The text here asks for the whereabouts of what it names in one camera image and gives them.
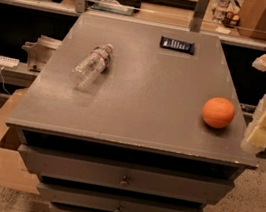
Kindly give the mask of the orange fruit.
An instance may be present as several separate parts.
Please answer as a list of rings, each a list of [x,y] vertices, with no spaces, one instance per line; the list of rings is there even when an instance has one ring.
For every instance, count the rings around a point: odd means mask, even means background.
[[[202,119],[215,129],[227,127],[235,117],[235,108],[226,98],[214,97],[208,100],[202,109]]]

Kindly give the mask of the small bottle on shelf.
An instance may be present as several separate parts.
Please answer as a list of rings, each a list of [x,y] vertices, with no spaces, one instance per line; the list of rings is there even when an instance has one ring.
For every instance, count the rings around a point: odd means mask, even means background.
[[[225,19],[231,0],[217,0],[214,7],[213,20],[220,23]]]

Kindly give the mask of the grey drawer cabinet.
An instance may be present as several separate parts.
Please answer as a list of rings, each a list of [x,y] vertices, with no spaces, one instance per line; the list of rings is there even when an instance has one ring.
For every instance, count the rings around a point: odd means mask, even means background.
[[[110,63],[78,90],[72,69],[104,44]],[[201,117],[208,99],[237,98],[222,50],[215,36],[81,15],[8,119],[51,212],[203,212],[231,191],[256,159],[242,115],[221,130]]]

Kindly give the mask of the black keyboard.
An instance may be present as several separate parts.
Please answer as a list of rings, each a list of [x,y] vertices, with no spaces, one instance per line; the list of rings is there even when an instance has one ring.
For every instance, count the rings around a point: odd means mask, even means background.
[[[145,3],[151,3],[156,5],[193,10],[197,5],[196,1],[193,0],[142,0]]]

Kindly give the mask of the clear plastic bag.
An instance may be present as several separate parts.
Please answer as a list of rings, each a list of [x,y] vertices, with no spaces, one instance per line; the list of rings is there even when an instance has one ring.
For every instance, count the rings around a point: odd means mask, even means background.
[[[113,14],[130,16],[134,12],[132,6],[121,5],[120,2],[116,0],[100,0],[93,3],[92,8],[95,10],[112,12]]]

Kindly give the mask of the clear plastic water bottle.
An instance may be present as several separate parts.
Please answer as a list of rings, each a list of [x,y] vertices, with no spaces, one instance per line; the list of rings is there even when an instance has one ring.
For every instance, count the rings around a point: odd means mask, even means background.
[[[71,71],[71,78],[78,90],[85,90],[103,72],[112,59],[111,44],[96,46],[76,64]]]

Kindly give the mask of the white power strip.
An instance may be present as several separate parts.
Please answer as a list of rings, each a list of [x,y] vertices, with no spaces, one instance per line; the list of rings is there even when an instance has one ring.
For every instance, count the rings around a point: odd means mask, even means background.
[[[19,59],[13,59],[7,56],[0,56],[0,66],[15,68],[19,65]]]

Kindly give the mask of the cardboard box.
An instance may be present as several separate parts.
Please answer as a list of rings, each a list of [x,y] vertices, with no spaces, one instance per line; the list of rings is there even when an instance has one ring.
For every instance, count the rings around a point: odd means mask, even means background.
[[[21,141],[17,133],[6,124],[11,111],[26,92],[26,88],[15,90],[0,108],[0,185],[20,192],[38,194],[36,186],[39,179],[27,171],[17,150]]]

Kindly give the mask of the metal shelf post right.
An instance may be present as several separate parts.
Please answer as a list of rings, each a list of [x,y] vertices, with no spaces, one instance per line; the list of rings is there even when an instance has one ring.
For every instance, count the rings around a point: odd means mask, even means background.
[[[191,23],[189,23],[189,30],[191,32],[198,33],[201,30],[201,24],[203,23],[207,6],[209,6],[209,1],[210,0],[197,0],[197,5],[195,6],[195,11],[193,11],[193,17],[191,18]]]

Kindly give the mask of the beige bracket object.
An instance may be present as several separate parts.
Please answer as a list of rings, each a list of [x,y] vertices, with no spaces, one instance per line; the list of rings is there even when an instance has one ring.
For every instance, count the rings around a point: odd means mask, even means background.
[[[25,42],[22,49],[27,52],[27,67],[41,71],[51,58],[57,48],[61,45],[61,40],[53,39],[51,37],[41,35],[35,42]]]

